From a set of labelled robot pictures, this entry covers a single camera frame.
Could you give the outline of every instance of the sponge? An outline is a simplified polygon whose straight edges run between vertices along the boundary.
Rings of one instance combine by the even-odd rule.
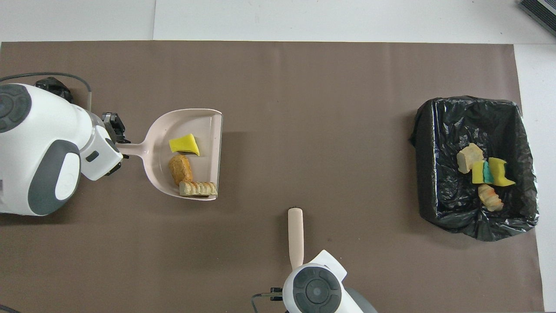
[[[488,165],[488,163],[485,162],[484,160],[477,161],[477,162],[473,163],[473,168],[471,170],[471,181],[474,184],[484,184],[485,183],[484,166],[486,164]]]
[[[483,164],[483,178],[485,180],[485,184],[494,183],[494,177],[492,177],[492,173],[490,172],[490,166],[488,165],[488,162],[484,162]]]
[[[181,138],[170,139],[168,143],[170,143],[170,149],[172,152],[190,152],[199,155],[199,147],[197,147],[193,134],[188,134]]]
[[[514,181],[506,178],[506,161],[498,158],[488,158],[488,164],[495,186],[506,187],[515,184]]]

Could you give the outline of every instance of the plastic food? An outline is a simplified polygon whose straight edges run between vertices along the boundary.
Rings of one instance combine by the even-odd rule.
[[[189,152],[199,155],[199,147],[193,134],[185,135],[181,138],[170,139],[168,141],[172,152]]]
[[[489,158],[488,164],[494,178],[494,185],[505,187],[515,184],[514,181],[506,178],[506,161],[498,158]]]
[[[216,195],[216,186],[212,182],[180,182],[180,195]]]
[[[504,203],[502,203],[494,188],[486,184],[479,186],[479,199],[486,206],[486,209],[491,212],[500,211],[504,207]]]
[[[430,223],[482,241],[515,236],[537,224],[533,157],[516,104],[470,96],[429,100],[415,116],[411,143],[419,212]],[[496,189],[504,203],[501,211],[484,210],[472,175],[458,171],[454,156],[469,143],[485,157],[506,160],[506,177],[516,178],[515,185]]]
[[[483,160],[483,151],[474,143],[470,143],[457,154],[458,171],[467,174],[475,162]]]
[[[170,167],[170,172],[172,173],[172,178],[174,179],[174,183],[176,185],[180,185],[180,182],[183,180],[188,182],[193,180],[191,166],[189,165],[189,160],[185,155],[174,155],[170,159],[168,166]]]

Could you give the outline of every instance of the garbage bag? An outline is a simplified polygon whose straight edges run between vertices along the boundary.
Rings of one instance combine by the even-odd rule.
[[[417,111],[410,138],[415,147],[420,215],[451,232],[497,241],[537,225],[537,179],[527,135],[515,103],[471,96],[435,98]],[[471,182],[458,171],[456,155],[475,143],[485,158],[507,161],[506,177],[516,182],[492,186],[504,203],[489,212]]]

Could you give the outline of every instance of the pink dustpan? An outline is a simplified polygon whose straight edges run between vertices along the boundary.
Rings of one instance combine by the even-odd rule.
[[[183,197],[172,179],[168,162],[178,153],[170,150],[168,141],[187,134],[193,134],[200,152],[200,156],[187,155],[193,179],[197,182],[214,182],[218,190],[222,143],[222,113],[219,111],[182,109],[168,112],[152,123],[142,143],[116,146],[122,154],[136,155],[143,159],[147,178],[165,194],[191,200],[214,200],[216,195]]]

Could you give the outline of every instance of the bread roll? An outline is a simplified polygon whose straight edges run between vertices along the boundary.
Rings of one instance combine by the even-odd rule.
[[[168,166],[170,167],[170,172],[172,173],[176,185],[180,185],[181,181],[193,181],[193,173],[191,172],[189,160],[185,155],[174,155],[174,157],[170,159]]]
[[[482,184],[479,186],[479,199],[486,206],[486,209],[491,212],[500,211],[504,208],[504,203],[502,203],[494,188],[489,185]]]
[[[211,182],[180,182],[180,195],[216,195],[216,185]]]

